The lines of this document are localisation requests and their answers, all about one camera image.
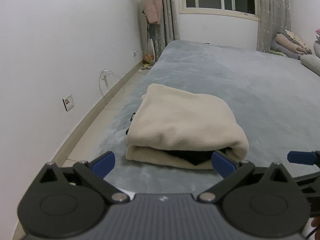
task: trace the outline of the folded bedding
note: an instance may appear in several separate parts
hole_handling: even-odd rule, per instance
[[[303,48],[307,54],[312,54],[311,49],[295,33],[285,30],[277,32],[277,34],[284,35],[289,41]]]
[[[151,84],[127,135],[128,160],[211,169],[211,152],[244,159],[249,143],[225,101]]]
[[[280,45],[278,42],[276,42],[276,38],[272,40],[270,48],[271,50],[282,52],[283,54],[287,55],[290,58],[300,59],[301,57],[301,54],[294,53],[288,50],[287,48],[285,48],[284,46]]]
[[[307,54],[305,49],[303,49],[302,47],[300,47],[297,44],[294,44],[292,41],[289,41],[286,38],[286,36],[284,36],[283,34],[276,35],[276,42],[278,42],[280,45],[284,46],[285,48],[287,48],[288,50],[290,50],[293,53],[298,53],[301,55]]]
[[[289,40],[305,49],[308,54],[312,54],[311,49],[305,44],[295,33],[285,30],[285,33],[289,36]]]

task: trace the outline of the white wall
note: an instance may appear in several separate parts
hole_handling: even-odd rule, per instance
[[[137,0],[0,0],[1,240],[30,182],[101,99],[99,71],[122,77],[140,61],[137,11]]]
[[[320,29],[319,5],[320,0],[290,0],[291,30],[312,51],[316,40],[315,30]]]
[[[181,40],[257,49],[257,21],[222,15],[179,14],[179,0],[175,2]]]

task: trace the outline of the curtain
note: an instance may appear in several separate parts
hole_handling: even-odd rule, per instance
[[[289,0],[258,0],[257,50],[270,52],[270,45],[278,31],[291,30]]]
[[[155,26],[156,38],[153,41],[155,47],[155,60],[157,61],[170,41],[179,40],[177,12],[174,0],[162,0],[163,16],[160,24]]]

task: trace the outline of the pink jacket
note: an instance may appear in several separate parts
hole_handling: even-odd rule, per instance
[[[148,22],[159,24],[162,15],[162,0],[143,0],[143,3]]]

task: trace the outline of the tiled floor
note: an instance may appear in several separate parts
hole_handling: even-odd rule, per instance
[[[131,95],[132,91],[143,76],[144,74],[135,73],[124,85],[124,88],[121,88],[111,99],[111,101],[86,130],[64,163],[63,167],[70,167],[77,161],[90,160],[92,158],[92,152],[100,142],[102,132],[112,122],[113,117],[122,109],[127,98]]]

